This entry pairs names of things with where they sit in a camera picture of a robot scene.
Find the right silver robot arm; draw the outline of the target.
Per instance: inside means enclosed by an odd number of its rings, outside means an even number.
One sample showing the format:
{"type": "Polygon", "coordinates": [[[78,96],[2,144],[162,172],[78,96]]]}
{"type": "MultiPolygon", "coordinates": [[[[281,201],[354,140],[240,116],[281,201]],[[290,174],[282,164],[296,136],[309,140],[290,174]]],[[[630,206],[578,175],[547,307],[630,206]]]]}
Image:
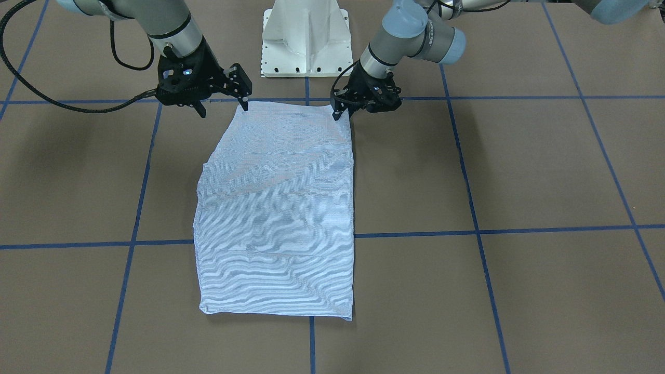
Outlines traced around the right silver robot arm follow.
{"type": "Polygon", "coordinates": [[[206,38],[183,1],[60,1],[76,14],[100,15],[112,21],[135,19],[160,54],[157,100],[166,106],[188,106],[206,116],[203,101],[213,94],[235,97],[248,109],[252,83],[235,63],[221,68],[206,38]]]}

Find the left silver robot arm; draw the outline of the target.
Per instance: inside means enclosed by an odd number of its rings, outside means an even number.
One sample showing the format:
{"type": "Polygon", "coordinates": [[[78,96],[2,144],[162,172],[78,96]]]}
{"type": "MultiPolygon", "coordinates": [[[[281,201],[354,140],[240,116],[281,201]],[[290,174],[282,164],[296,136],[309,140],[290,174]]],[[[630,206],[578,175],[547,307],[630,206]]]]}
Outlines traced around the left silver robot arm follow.
{"type": "Polygon", "coordinates": [[[401,106],[394,67],[402,59],[452,65],[440,80],[451,120],[463,113],[486,121],[532,120],[554,125],[594,114],[635,123],[640,109],[663,123],[663,73],[654,73],[654,94],[643,95],[641,71],[648,43],[637,30],[628,36],[605,28],[643,14],[646,1],[572,1],[544,5],[537,35],[550,28],[544,49],[520,23],[529,17],[511,1],[396,1],[384,16],[342,90],[331,88],[335,119],[357,111],[387,113],[401,106]]]}

